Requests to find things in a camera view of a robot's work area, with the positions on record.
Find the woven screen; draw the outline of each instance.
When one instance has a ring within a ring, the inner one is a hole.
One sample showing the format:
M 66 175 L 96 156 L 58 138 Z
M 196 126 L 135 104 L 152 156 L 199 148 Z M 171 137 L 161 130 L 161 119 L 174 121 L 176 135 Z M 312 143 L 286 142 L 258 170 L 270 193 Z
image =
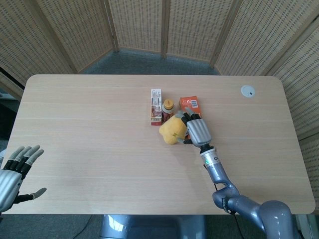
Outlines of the woven screen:
M 109 0 L 119 47 L 160 52 L 162 0 Z
M 274 75 L 284 85 L 297 135 L 319 128 L 319 28 Z
M 171 0 L 167 53 L 209 61 L 232 0 Z
M 0 64 L 25 85 L 34 74 L 68 74 L 23 1 L 0 1 Z
M 11 94 L 17 100 L 21 100 L 23 89 L 13 83 L 4 74 L 0 73 L 0 88 Z
M 316 213 L 319 213 L 319 135 L 300 141 L 306 170 L 316 202 Z
M 112 49 L 100 0 L 37 0 L 78 71 Z
M 243 0 L 216 62 L 222 75 L 260 75 L 318 0 Z

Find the cardboard box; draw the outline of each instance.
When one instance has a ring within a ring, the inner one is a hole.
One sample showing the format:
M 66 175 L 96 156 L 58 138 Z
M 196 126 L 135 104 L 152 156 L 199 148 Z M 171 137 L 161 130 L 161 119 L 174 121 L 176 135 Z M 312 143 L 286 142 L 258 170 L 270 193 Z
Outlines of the cardboard box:
M 197 96 L 182 97 L 179 98 L 179 107 L 182 111 L 186 111 L 186 107 L 189 107 L 192 111 L 201 116 L 201 109 L 198 103 Z
M 161 125 L 161 89 L 151 89 L 151 125 Z

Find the wooden table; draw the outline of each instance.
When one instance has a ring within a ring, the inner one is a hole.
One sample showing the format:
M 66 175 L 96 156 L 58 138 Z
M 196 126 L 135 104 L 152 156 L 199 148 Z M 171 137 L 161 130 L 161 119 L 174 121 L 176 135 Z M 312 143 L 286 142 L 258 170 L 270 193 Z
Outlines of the wooden table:
M 253 98 L 243 85 L 256 89 Z M 40 198 L 14 214 L 224 214 L 192 145 L 167 145 L 150 123 L 150 89 L 198 96 L 222 164 L 241 194 L 281 200 L 294 214 L 315 202 L 281 82 L 259 76 L 35 75 L 8 144 L 40 144 L 20 193 Z

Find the small jar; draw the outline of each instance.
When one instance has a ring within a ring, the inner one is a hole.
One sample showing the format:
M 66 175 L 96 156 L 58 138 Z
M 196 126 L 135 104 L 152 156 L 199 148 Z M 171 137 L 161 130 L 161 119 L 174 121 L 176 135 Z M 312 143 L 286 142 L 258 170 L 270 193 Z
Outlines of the small jar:
M 161 121 L 166 122 L 174 115 L 174 101 L 167 99 L 161 107 Z

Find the metallic robot arm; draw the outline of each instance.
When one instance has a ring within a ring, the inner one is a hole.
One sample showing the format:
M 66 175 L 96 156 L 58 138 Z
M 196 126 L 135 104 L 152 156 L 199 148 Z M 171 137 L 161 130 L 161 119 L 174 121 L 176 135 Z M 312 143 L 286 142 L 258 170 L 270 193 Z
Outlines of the metallic robot arm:
M 10 209 L 13 204 L 36 199 L 46 191 L 46 188 L 42 188 L 36 193 L 18 195 L 31 166 L 44 152 L 39 149 L 39 145 L 18 148 L 0 170 L 0 213 Z
M 236 186 L 227 177 L 216 149 L 209 145 L 212 137 L 205 121 L 190 109 L 187 111 L 189 114 L 178 113 L 176 116 L 186 124 L 191 143 L 200 148 L 200 156 L 212 182 L 224 185 L 224 188 L 213 193 L 216 206 L 228 213 L 243 215 L 265 232 L 268 239 L 299 239 L 291 211 L 285 203 L 267 201 L 260 205 L 239 194 Z

